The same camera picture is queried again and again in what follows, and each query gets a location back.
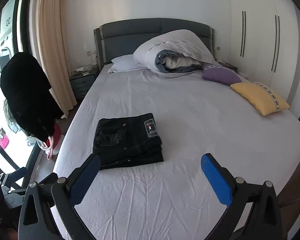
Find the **beige curtain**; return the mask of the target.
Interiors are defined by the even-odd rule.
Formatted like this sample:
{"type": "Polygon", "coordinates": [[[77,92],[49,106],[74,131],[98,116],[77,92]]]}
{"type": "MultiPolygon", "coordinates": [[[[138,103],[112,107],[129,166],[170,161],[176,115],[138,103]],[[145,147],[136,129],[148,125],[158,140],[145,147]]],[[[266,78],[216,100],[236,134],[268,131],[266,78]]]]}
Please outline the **beige curtain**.
{"type": "Polygon", "coordinates": [[[70,85],[70,63],[66,49],[65,0],[37,0],[37,38],[43,70],[51,94],[67,118],[77,105],[70,85]]]}

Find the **black denim pants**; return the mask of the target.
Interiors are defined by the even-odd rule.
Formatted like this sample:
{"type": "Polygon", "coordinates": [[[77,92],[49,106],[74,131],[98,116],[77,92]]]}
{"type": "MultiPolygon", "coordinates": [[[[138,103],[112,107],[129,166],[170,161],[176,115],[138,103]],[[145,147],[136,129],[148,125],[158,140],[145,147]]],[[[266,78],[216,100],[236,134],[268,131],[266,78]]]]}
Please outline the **black denim pants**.
{"type": "Polygon", "coordinates": [[[100,119],[93,154],[99,156],[101,170],[163,162],[162,141],[153,114],[100,119]]]}

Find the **yellow cushion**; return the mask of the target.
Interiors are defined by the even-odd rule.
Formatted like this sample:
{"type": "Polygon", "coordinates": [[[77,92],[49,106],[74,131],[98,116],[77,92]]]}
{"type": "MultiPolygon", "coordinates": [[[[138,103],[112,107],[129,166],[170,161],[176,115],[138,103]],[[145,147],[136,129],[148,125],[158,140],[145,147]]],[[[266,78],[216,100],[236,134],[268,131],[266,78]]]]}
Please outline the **yellow cushion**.
{"type": "Polygon", "coordinates": [[[263,116],[290,108],[279,94],[262,83],[240,82],[233,83],[230,87],[247,99],[263,116]]]}

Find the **dark left nightstand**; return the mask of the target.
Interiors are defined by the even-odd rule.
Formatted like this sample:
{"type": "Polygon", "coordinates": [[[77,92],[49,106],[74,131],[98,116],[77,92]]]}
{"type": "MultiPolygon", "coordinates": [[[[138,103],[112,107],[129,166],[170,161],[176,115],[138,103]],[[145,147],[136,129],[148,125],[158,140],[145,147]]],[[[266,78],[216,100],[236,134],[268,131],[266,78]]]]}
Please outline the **dark left nightstand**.
{"type": "Polygon", "coordinates": [[[86,96],[99,73],[100,70],[98,68],[94,68],[87,74],[75,74],[70,77],[70,85],[76,99],[81,99],[86,96]]]}

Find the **rolled white grey duvet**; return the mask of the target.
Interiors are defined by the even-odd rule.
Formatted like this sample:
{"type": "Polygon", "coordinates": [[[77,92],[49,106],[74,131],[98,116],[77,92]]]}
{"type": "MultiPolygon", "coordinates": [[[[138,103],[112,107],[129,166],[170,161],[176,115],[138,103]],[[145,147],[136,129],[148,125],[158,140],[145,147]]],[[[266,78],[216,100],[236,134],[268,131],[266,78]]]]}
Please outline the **rolled white grey duvet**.
{"type": "Polygon", "coordinates": [[[154,37],[133,53],[134,60],[166,78],[179,77],[217,62],[202,40],[192,31],[181,29],[154,37]]]}

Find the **black hanging garment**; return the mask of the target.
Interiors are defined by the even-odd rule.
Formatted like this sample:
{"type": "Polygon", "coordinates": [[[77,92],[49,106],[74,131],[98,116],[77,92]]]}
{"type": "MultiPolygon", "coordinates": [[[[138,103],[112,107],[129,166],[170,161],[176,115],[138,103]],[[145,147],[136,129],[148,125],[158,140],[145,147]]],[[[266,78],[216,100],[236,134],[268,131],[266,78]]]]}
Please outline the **black hanging garment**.
{"type": "Polygon", "coordinates": [[[29,53],[16,53],[1,71],[0,87],[17,124],[41,141],[55,132],[63,112],[50,93],[42,67],[29,53]]]}

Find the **red and white object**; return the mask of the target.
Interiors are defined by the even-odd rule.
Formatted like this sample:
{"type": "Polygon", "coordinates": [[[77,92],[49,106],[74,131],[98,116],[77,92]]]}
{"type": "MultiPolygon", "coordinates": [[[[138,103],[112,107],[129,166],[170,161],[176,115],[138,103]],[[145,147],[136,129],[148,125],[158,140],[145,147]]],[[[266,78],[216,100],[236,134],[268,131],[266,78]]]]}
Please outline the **red and white object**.
{"type": "Polygon", "coordinates": [[[62,135],[61,128],[57,123],[55,123],[54,129],[53,136],[48,137],[46,142],[37,139],[37,144],[45,152],[47,160],[51,160],[54,155],[59,153],[64,140],[64,135],[62,135]]]}

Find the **dark nightstand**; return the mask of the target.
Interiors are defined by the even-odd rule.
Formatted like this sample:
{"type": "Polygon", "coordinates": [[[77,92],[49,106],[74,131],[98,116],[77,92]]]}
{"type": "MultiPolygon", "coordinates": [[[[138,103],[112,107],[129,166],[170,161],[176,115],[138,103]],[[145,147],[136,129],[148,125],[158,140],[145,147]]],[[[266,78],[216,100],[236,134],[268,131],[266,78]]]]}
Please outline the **dark nightstand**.
{"type": "Polygon", "coordinates": [[[234,66],[234,65],[232,65],[232,64],[229,64],[229,63],[227,63],[227,62],[225,62],[225,61],[223,61],[223,60],[220,60],[220,59],[216,59],[216,61],[217,61],[220,65],[222,65],[223,67],[229,68],[229,69],[233,70],[234,72],[238,73],[238,68],[237,68],[236,66],[234,66]]]}
{"type": "Polygon", "coordinates": [[[81,99],[86,96],[99,73],[100,70],[98,68],[94,68],[87,74],[75,74],[70,77],[70,85],[76,99],[81,99]]]}

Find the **dark right nightstand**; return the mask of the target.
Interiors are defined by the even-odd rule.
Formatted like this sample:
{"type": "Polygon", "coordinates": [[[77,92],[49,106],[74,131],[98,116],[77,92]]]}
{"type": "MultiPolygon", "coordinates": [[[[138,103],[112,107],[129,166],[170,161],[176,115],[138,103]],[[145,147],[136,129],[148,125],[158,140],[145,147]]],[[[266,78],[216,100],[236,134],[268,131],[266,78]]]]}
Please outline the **dark right nightstand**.
{"type": "Polygon", "coordinates": [[[237,68],[236,66],[234,66],[234,65],[232,65],[232,64],[229,64],[229,63],[227,63],[227,62],[225,62],[225,61],[223,61],[223,60],[220,60],[220,59],[216,59],[216,61],[217,61],[220,65],[222,65],[223,67],[229,68],[229,69],[233,70],[234,72],[238,73],[238,68],[237,68]]]}

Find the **white wardrobe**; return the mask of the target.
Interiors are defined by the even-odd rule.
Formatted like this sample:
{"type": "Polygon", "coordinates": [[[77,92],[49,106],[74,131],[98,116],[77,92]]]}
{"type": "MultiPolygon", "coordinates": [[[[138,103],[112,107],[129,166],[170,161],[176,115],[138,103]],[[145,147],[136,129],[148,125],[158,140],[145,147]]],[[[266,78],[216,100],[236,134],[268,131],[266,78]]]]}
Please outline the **white wardrobe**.
{"type": "Polygon", "coordinates": [[[292,104],[300,81],[300,13],[292,0],[230,0],[229,62],[292,104]]]}

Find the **white pillow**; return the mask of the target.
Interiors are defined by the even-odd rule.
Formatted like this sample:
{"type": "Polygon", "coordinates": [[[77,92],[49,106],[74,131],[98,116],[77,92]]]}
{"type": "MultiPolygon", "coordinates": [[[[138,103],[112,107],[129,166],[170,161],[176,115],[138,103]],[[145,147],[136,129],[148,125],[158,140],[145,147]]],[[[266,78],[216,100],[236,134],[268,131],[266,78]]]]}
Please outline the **white pillow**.
{"type": "Polygon", "coordinates": [[[133,54],[116,57],[111,62],[113,65],[108,70],[110,74],[147,69],[146,66],[134,60],[133,54]]]}

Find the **dark grey upholstered headboard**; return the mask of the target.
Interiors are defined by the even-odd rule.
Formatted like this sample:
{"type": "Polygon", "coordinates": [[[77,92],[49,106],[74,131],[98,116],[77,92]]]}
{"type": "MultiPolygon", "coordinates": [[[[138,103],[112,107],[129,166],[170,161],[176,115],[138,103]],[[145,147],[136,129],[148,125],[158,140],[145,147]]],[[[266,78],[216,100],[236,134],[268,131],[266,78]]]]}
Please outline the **dark grey upholstered headboard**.
{"type": "Polygon", "coordinates": [[[100,69],[112,59],[132,54],[144,42],[174,30],[195,33],[214,54],[215,30],[206,24],[175,18],[137,18],[103,24],[94,29],[97,62],[100,69]]]}

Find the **purple cushion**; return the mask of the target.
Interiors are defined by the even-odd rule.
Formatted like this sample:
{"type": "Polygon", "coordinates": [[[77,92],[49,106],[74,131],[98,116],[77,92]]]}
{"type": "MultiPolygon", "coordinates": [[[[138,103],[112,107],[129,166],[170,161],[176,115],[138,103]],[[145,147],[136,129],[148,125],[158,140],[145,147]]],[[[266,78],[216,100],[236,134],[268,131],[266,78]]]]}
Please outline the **purple cushion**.
{"type": "Polygon", "coordinates": [[[234,83],[242,82],[239,75],[233,70],[213,64],[204,64],[202,66],[204,80],[214,81],[225,85],[232,85],[234,83]]]}

